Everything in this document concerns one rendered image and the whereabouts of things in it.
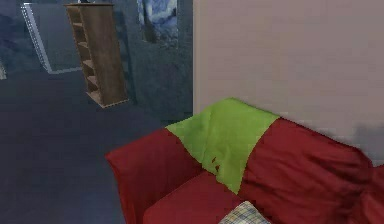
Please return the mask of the checked pillow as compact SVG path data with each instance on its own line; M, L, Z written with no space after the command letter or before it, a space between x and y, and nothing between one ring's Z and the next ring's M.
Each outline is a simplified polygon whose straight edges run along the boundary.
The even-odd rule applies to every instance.
M218 224L271 224L249 201L244 201Z

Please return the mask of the brown wooden bookshelf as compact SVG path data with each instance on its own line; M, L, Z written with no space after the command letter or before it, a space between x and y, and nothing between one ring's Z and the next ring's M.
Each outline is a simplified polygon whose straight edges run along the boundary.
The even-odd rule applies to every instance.
M106 108L128 100L111 3L65 4L86 93Z

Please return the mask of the white framed room door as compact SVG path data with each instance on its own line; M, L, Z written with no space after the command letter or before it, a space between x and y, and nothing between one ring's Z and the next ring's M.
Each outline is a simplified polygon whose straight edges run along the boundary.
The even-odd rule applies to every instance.
M65 7L22 3L20 8L42 67L49 74L79 71L80 59Z

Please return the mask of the green blanket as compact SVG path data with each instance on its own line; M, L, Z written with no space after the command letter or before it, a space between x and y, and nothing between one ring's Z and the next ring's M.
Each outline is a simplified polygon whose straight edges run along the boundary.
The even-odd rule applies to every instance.
M239 99L226 98L166 129L219 183L237 194L251 152L278 118Z

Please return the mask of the red sofa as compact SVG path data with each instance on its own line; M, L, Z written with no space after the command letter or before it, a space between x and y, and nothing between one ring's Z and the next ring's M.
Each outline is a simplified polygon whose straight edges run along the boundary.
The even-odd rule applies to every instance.
M245 201L270 224L384 224L384 165L284 118L254 147L238 193L166 129L105 158L126 224L219 224Z

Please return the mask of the blue framed painting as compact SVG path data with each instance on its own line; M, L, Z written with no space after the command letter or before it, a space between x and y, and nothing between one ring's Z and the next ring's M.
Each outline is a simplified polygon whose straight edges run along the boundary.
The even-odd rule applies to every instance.
M178 0L137 0L143 40L165 47L178 45Z

